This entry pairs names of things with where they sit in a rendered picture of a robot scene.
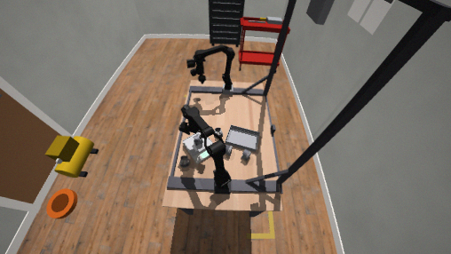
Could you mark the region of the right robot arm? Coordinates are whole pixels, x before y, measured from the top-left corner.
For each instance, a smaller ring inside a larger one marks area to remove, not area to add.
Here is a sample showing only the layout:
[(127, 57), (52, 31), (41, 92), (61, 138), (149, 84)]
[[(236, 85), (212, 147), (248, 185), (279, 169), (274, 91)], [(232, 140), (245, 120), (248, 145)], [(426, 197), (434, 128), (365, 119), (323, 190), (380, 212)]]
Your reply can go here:
[[(233, 48), (227, 47), (227, 46), (224, 47), (224, 46), (225, 45), (221, 44), (219, 46), (215, 46), (215, 47), (209, 48), (207, 50), (197, 50), (195, 52), (195, 55), (193, 56), (193, 59), (186, 60), (186, 62), (187, 62), (187, 68), (195, 67), (195, 63), (196, 63), (197, 67), (203, 67), (203, 61), (206, 61), (205, 58), (207, 56), (214, 54), (214, 53), (218, 53), (218, 52), (225, 53), (227, 60), (226, 60), (226, 65), (225, 65), (225, 73), (222, 75), (222, 78), (223, 78), (224, 83), (226, 83), (225, 89), (231, 90), (233, 83), (230, 78), (230, 70), (231, 70), (232, 60), (234, 58), (235, 52), (234, 52)], [(197, 68), (190, 70), (190, 73), (192, 76), (199, 75)]]

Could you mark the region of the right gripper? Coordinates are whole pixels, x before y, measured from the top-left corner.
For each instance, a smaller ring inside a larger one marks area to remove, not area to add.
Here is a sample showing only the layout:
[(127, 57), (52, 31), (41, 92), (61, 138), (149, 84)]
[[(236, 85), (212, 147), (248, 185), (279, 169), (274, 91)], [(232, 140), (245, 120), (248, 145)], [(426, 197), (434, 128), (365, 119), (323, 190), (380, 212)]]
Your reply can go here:
[(201, 82), (203, 84), (204, 81), (206, 81), (206, 76), (203, 75), (204, 74), (204, 67), (197, 67), (197, 70), (199, 72), (198, 80), (199, 80), (199, 82)]

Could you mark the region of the white digital scale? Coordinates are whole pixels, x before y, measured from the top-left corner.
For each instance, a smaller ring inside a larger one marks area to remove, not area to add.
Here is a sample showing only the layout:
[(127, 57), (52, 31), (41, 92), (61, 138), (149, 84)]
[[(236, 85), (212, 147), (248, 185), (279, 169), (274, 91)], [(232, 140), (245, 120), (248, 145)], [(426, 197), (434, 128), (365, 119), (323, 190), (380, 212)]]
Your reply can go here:
[[(190, 155), (192, 154), (193, 159), (195, 160), (196, 164), (202, 162), (203, 160), (205, 160), (206, 158), (209, 157), (209, 154), (207, 152), (207, 150), (204, 147), (204, 139), (203, 143), (199, 144), (199, 145), (195, 145), (194, 143), (194, 138), (193, 136), (200, 134), (200, 132), (196, 132), (196, 134), (191, 135), (190, 137), (186, 138), (183, 140), (183, 145), (184, 147), (188, 150), (188, 152), (190, 153)], [(207, 137), (207, 146), (213, 144), (213, 142), (210, 140), (209, 137)], [(186, 146), (185, 146), (186, 145)], [(199, 154), (198, 154), (199, 153)]]

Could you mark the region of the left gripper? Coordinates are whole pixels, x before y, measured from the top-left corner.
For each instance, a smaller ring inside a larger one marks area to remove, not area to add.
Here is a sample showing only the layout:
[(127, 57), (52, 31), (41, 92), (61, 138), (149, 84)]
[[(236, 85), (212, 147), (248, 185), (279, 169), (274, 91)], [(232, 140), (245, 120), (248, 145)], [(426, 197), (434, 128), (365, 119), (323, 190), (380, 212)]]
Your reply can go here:
[[(187, 126), (188, 126), (188, 128), (187, 128)], [(201, 133), (200, 139), (204, 139), (204, 137), (202, 136), (202, 132), (197, 128), (197, 126), (196, 127), (190, 127), (188, 123), (182, 122), (179, 125), (178, 129), (180, 131), (186, 133), (187, 135), (190, 135), (190, 132), (192, 132), (192, 133), (200, 132)]]

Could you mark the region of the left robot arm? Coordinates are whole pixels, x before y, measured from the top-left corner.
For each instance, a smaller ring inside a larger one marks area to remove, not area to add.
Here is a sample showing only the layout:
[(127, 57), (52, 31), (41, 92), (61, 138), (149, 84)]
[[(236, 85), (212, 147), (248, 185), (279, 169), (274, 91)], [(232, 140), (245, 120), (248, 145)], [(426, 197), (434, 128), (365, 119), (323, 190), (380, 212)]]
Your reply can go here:
[[(189, 108), (189, 109), (188, 109)], [(228, 189), (228, 184), (231, 180), (228, 171), (226, 171), (224, 166), (223, 156), (226, 153), (226, 144), (222, 137), (216, 134), (211, 126), (209, 126), (201, 117), (200, 112), (197, 107), (189, 107), (187, 104), (183, 105), (181, 108), (182, 116), (188, 119), (188, 124), (190, 127), (198, 127), (202, 132), (204, 137), (204, 146), (209, 154), (214, 160), (216, 169), (213, 171), (214, 180), (218, 189)], [(215, 143), (207, 146), (207, 137), (211, 135), (219, 138)], [(216, 161), (215, 161), (216, 160)], [(220, 188), (221, 187), (221, 188)]]

